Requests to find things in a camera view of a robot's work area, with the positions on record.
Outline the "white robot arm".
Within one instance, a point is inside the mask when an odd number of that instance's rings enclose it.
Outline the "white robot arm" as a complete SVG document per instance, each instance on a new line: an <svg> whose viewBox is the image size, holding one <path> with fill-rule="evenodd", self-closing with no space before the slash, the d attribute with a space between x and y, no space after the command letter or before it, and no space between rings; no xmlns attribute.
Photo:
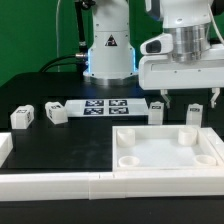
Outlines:
<svg viewBox="0 0 224 224"><path fill-rule="evenodd" d="M210 88L215 104L224 87L224 39L209 42L216 26L214 0L145 0L146 12L162 23L160 35L143 42L135 60L130 44L128 0L76 0L90 8L93 44L78 58L87 61L84 79L101 85L121 85L136 77L144 90Z"/></svg>

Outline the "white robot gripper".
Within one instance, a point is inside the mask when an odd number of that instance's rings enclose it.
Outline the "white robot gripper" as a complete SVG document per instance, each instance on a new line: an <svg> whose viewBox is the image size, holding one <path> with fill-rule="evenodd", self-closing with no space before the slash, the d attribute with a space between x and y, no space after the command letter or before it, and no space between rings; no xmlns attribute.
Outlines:
<svg viewBox="0 0 224 224"><path fill-rule="evenodd" d="M215 108L224 87L224 46L213 45L200 60L179 63L169 55L144 56L139 62L139 85L143 90L160 90L170 109L171 89L212 88L211 108Z"/></svg>

